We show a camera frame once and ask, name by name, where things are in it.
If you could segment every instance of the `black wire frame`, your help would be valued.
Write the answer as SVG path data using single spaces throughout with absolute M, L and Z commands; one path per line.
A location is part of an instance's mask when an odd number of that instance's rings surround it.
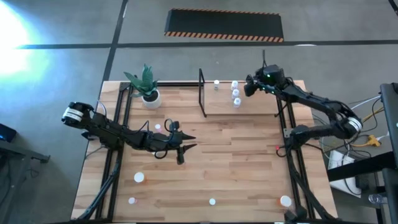
M 201 112 L 204 117 L 207 118 L 207 114 L 205 113 L 205 78 L 203 77 L 203 72 L 201 68 L 199 68 L 199 105 Z

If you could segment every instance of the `white cup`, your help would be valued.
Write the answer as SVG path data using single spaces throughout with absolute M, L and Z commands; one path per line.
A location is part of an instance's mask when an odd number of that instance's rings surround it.
M 136 198 L 133 198 L 133 197 L 129 198 L 129 204 L 132 205 L 134 203 L 137 203 Z
M 136 173 L 135 175 L 134 175 L 134 180 L 137 182 L 137 183 L 141 183 L 142 181 L 144 181 L 144 174 L 142 173 L 142 172 L 138 172 L 138 173 Z
M 281 196 L 279 202 L 285 208 L 289 208 L 290 206 L 292 206 L 292 199 L 286 195 Z

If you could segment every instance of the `white cylinder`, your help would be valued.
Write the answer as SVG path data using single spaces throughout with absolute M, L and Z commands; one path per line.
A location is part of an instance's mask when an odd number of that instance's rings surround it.
M 234 100 L 234 107 L 238 108 L 241 106 L 241 99 L 240 98 L 235 98 Z
M 234 89 L 232 91 L 232 100 L 234 100 L 235 98 L 239 97 L 239 90 L 238 89 Z
M 160 105 L 162 104 L 162 98 L 160 97 L 160 93 L 159 90 L 156 90 L 157 92 L 157 99 L 155 101 L 152 102 L 148 102 L 144 99 L 144 97 L 142 96 L 142 102 L 144 103 L 144 105 L 148 108 L 148 109 L 156 109 L 158 107 L 160 107 Z
M 231 83 L 231 90 L 235 90 L 238 88 L 238 81 L 234 80 Z
M 220 84 L 220 81 L 214 80 L 214 90 L 218 90 L 218 84 Z
M 280 198 L 280 204 L 283 207 L 289 208 L 290 206 L 292 206 L 292 199 L 289 196 L 283 195 Z
M 134 180 L 137 183 L 141 183 L 142 181 L 144 181 L 144 174 L 142 172 L 138 172 L 134 175 Z
M 132 205 L 132 204 L 134 204 L 136 202 L 137 202 L 136 198 L 133 198 L 133 197 L 129 198 L 129 204 L 130 205 Z
M 210 205 L 215 205 L 215 204 L 216 204 L 216 199 L 211 198 L 211 199 L 209 200 L 209 204 L 210 204 Z
M 161 132 L 162 132 L 162 127 L 161 127 L 160 124 L 156 124 L 156 125 L 155 125 L 155 129 L 156 129 L 156 131 L 157 131 L 158 133 L 161 133 Z

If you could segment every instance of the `gray floor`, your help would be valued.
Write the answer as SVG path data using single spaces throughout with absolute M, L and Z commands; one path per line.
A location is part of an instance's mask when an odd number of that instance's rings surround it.
M 111 43 L 121 2 L 0 2 L 0 12 L 6 9 L 13 15 L 7 21 L 20 21 L 14 23 L 18 29 L 0 37 L 0 44 Z M 130 0 L 119 42 L 208 41 L 164 37 L 164 19 L 172 7 L 279 12 L 286 40 L 398 39 L 398 17 L 385 0 Z M 243 79 L 261 66 L 262 49 L 117 49 L 109 79 L 126 80 L 123 71 L 138 74 L 144 63 L 152 65 L 155 77 L 161 80 L 196 80 L 199 68 L 208 80 Z M 60 118 L 70 101 L 95 105 L 108 54 L 109 49 L 0 52 L 0 123 L 18 131 L 16 144 L 52 156 L 48 164 L 32 164 L 40 175 L 25 181 L 10 223 L 69 219 L 87 142 L 81 131 L 64 126 Z M 288 76 L 305 80 L 309 90 L 344 102 L 376 96 L 381 83 L 398 82 L 398 45 L 266 47 L 266 55 L 268 64 L 276 63 Z M 371 105 L 356 112 L 366 116 Z M 381 136 L 386 123 L 382 113 L 377 117 L 379 127 L 372 134 Z M 373 125 L 370 120 L 365 128 Z M 365 150 L 372 155 L 391 150 L 388 139 L 382 142 L 380 148 Z M 340 218 L 376 222 L 373 209 L 353 206 L 349 195 L 333 194 Z

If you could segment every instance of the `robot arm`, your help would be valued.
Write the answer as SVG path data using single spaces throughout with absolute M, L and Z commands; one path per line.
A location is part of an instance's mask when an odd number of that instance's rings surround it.
M 82 134 L 85 138 L 89 135 L 98 136 L 100 143 L 111 149 L 118 150 L 125 142 L 135 150 L 154 152 L 157 159 L 163 159 L 169 150 L 176 150 L 178 165 L 184 163 L 185 151 L 196 146 L 196 144 L 191 144 L 180 147 L 183 140 L 195 139 L 195 137 L 179 131 L 178 121 L 171 122 L 167 129 L 170 132 L 169 136 L 153 133 L 148 129 L 142 130 L 147 123 L 139 130 L 130 130 L 126 126 L 111 121 L 105 115 L 94 112 L 94 108 L 85 103 L 71 102 L 62 116 L 62 122 L 73 128 L 87 130 L 88 132 Z M 157 153 L 162 151 L 166 153 L 158 157 Z
M 298 125 L 289 137 L 286 148 L 296 149 L 306 143 L 310 138 L 336 136 L 340 139 L 352 138 L 362 129 L 361 120 L 344 103 L 329 100 L 307 93 L 295 85 L 291 78 L 284 76 L 284 71 L 277 65 L 260 68 L 254 77 L 248 75 L 244 87 L 246 96 L 251 96 L 256 90 L 274 94 L 278 99 L 289 103 L 300 103 L 315 110 L 324 112 L 330 124 L 323 126 L 307 127 Z

